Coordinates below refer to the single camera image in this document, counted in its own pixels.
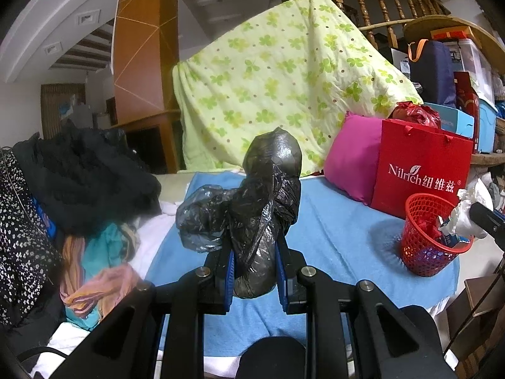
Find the striped colourful scarf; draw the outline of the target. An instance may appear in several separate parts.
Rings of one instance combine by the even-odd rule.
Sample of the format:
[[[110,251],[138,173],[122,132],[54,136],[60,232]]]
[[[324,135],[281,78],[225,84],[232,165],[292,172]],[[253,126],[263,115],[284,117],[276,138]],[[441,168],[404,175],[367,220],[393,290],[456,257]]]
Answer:
[[[138,285],[129,261],[139,245],[126,223],[111,223],[95,238],[66,238],[60,297],[69,322],[93,330]]]

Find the orange wooden column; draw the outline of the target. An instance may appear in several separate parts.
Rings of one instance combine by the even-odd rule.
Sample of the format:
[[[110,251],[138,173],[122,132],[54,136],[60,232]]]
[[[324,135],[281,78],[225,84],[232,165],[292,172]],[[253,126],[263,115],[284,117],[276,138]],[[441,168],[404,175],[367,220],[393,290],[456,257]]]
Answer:
[[[181,111],[172,81],[178,62],[178,0],[119,0],[112,48],[117,126],[158,129],[169,174],[181,168],[174,132]]]

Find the red paper shopping bag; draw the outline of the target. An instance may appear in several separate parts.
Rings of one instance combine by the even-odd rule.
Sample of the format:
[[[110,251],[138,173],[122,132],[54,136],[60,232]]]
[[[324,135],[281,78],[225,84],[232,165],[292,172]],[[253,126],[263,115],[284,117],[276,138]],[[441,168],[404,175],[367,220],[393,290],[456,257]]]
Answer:
[[[407,198],[415,193],[458,204],[457,192],[466,187],[472,149],[471,140],[449,131],[382,120],[371,207],[404,218]]]

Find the black white dotted garment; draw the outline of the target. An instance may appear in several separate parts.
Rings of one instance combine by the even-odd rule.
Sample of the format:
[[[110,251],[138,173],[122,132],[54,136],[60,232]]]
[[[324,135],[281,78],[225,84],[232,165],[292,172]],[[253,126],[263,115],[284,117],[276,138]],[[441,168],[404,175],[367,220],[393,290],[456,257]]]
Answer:
[[[52,244],[19,163],[1,149],[1,327],[10,329],[36,305],[60,255]]]

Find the red mesh waste basket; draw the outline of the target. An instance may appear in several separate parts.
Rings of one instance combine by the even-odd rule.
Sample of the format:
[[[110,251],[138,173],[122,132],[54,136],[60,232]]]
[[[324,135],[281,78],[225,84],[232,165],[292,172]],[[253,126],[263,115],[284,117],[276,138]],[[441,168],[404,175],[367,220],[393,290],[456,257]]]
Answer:
[[[415,193],[407,198],[400,258],[411,272],[423,277],[436,275],[472,247],[473,237],[468,244],[459,243],[454,248],[441,243],[439,219],[448,218],[454,207],[429,193]]]

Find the light blue storage box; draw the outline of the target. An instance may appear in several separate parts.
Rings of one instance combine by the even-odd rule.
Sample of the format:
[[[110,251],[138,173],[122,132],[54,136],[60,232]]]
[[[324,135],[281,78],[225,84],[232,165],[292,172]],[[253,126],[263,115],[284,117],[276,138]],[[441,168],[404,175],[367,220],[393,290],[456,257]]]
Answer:
[[[439,114],[442,130],[459,134],[460,136],[468,139],[473,138],[474,117],[452,106],[437,105],[432,103],[425,103],[425,105],[431,107],[433,111],[436,111]]]

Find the green clover pattern quilt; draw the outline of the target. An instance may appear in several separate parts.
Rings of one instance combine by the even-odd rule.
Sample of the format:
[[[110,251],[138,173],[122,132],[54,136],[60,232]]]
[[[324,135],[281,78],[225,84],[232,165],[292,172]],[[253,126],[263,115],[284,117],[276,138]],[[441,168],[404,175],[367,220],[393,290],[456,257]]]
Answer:
[[[388,117],[414,85],[331,0],[288,0],[228,31],[172,72],[188,170],[239,168],[276,128],[322,169],[347,113]]]

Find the black clothing pile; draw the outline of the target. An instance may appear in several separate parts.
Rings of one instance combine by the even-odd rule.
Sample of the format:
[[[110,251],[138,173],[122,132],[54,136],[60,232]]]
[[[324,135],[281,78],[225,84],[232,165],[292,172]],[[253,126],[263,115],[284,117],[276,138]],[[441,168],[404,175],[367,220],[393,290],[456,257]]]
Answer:
[[[65,234],[91,237],[112,222],[161,212],[161,185],[120,128],[66,122],[55,137],[34,134],[12,151],[34,199]]]

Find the red plastic bag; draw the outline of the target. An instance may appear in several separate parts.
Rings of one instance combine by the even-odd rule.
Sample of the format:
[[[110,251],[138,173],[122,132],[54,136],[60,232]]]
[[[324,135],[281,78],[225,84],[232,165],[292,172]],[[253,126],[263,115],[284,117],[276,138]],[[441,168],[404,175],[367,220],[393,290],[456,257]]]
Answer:
[[[441,119],[437,111],[428,105],[417,105],[411,101],[398,102],[389,119],[417,123],[430,128],[441,128]]]

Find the teal garment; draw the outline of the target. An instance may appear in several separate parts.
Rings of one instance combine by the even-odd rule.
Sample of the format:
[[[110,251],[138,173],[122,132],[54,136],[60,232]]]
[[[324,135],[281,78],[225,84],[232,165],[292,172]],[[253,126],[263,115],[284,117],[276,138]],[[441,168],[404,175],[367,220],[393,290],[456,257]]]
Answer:
[[[98,279],[106,269],[124,262],[124,245],[121,228],[114,223],[90,239],[69,236],[65,240],[60,296],[73,325],[91,331],[103,319],[98,303],[104,295]]]

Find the magenta pillow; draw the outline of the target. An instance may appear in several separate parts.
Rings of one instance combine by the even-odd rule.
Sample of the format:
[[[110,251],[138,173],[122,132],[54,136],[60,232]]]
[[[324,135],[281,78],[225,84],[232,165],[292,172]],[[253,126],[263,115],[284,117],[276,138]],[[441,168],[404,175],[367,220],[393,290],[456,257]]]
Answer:
[[[382,119],[347,113],[324,162],[324,176],[351,199],[370,205],[377,180]]]

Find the black plastic bag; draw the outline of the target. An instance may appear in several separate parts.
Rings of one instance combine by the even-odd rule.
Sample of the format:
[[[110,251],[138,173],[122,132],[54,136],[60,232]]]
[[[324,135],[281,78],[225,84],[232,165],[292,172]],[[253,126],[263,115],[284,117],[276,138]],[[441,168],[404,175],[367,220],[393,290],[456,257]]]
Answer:
[[[210,252],[228,243],[235,254],[234,294],[257,298],[276,283],[275,244],[297,222],[302,152],[282,128],[253,139],[239,187],[204,185],[178,207],[185,248]]]

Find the blue toothpaste box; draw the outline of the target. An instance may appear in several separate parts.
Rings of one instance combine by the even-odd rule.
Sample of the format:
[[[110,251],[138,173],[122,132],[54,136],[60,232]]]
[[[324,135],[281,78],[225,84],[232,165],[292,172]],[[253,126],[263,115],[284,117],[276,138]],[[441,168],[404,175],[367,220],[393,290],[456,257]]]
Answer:
[[[467,238],[461,237],[458,234],[450,234],[448,224],[449,224],[449,219],[446,218],[441,223],[441,227],[439,228],[439,230],[442,234],[442,236],[441,236],[441,243],[442,244],[446,245],[449,248],[454,248],[459,243],[468,244],[470,242],[470,240],[468,240]]]

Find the white tissue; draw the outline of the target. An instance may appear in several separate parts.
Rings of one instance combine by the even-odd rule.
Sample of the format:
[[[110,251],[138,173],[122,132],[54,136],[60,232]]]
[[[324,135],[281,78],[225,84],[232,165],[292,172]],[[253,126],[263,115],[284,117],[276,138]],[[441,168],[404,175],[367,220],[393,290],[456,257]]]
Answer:
[[[443,235],[457,235],[468,240],[471,237],[485,238],[488,233],[470,218],[470,209],[476,203],[490,210],[493,208],[492,198],[485,185],[478,181],[469,190],[460,189],[457,197],[459,203],[453,208],[449,217],[440,224],[439,230]]]

